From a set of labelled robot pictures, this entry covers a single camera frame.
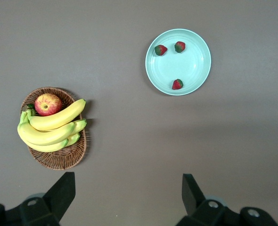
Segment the gray tabletop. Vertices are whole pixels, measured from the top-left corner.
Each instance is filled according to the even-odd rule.
[[[212,65],[185,96],[145,70],[152,41],[198,33]],[[24,98],[58,87],[90,102],[88,155],[40,165],[16,127]],[[278,223],[278,0],[0,0],[0,203],[7,209],[75,172],[63,226],[172,226],[185,216],[183,173],[239,212]]]

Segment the brown woven basket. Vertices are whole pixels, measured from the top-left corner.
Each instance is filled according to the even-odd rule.
[[[69,93],[62,89],[54,87],[38,88],[26,96],[21,105],[20,113],[25,109],[26,105],[34,104],[36,98],[44,93],[57,95],[62,101],[62,109],[66,108],[75,101]],[[78,119],[82,119],[81,114],[75,118],[75,120]],[[75,144],[60,149],[56,152],[39,152],[33,150],[29,146],[27,147],[30,151],[30,154],[39,164],[53,170],[65,170],[77,165],[83,159],[86,153],[87,138],[85,130],[83,129],[80,134],[81,136]]]

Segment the fruit basket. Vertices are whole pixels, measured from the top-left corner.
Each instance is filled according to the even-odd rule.
[[[65,90],[54,87],[43,87],[38,88],[32,91],[24,101],[22,102],[20,113],[25,109],[28,104],[34,104],[37,97],[44,93],[51,93],[57,95],[62,101],[62,109],[65,109],[70,104],[72,104],[75,100],[74,98]],[[82,115],[80,114],[75,118],[75,120],[82,119]],[[67,146],[63,149],[60,149],[56,152],[39,152],[33,150],[31,147],[27,146],[30,154],[33,158],[42,166],[47,167],[53,170],[65,170],[76,166],[85,156],[87,150],[87,139],[90,140],[90,137],[87,137],[85,129],[80,132],[79,140],[71,145]]]

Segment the turquoise plate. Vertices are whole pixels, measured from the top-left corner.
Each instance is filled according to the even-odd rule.
[[[181,53],[175,51],[175,43],[186,44]],[[158,56],[157,45],[167,51]],[[160,34],[149,46],[145,68],[152,84],[161,92],[173,96],[189,94],[197,90],[207,79],[211,67],[211,56],[206,42],[196,33],[186,29],[173,29]],[[181,79],[183,88],[172,89],[173,81]]]

